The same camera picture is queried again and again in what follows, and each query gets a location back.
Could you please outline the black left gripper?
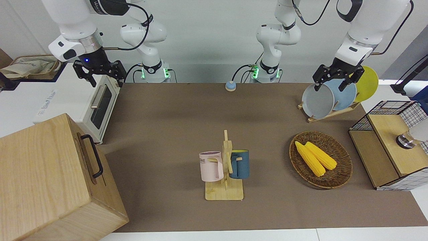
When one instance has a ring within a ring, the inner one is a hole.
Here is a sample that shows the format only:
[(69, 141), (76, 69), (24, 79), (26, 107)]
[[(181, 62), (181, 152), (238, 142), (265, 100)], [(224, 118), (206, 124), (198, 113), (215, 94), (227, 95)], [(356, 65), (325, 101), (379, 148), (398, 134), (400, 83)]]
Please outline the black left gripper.
[(338, 87), (339, 91), (343, 92), (348, 85), (357, 83), (364, 72), (363, 67), (353, 66), (335, 57), (330, 67), (321, 64), (312, 75), (315, 83), (314, 90), (318, 92), (321, 85), (329, 80), (328, 75), (330, 75), (331, 78), (338, 78), (339, 76), (343, 79)]

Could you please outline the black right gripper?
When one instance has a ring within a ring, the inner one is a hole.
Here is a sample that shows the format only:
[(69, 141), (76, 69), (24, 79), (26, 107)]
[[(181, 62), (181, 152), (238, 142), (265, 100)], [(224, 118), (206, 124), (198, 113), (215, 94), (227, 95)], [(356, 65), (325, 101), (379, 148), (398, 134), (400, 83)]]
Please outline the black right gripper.
[[(108, 60), (107, 54), (103, 47), (98, 50), (83, 54), (78, 57), (79, 60), (74, 61), (73, 69), (76, 75), (80, 79), (85, 79), (91, 84), (93, 88), (96, 87), (97, 83), (92, 76), (93, 74), (105, 75), (111, 71), (111, 62)], [(112, 77), (116, 79), (118, 86), (123, 87), (126, 81), (127, 71), (125, 70), (121, 61), (116, 60), (112, 63)]]

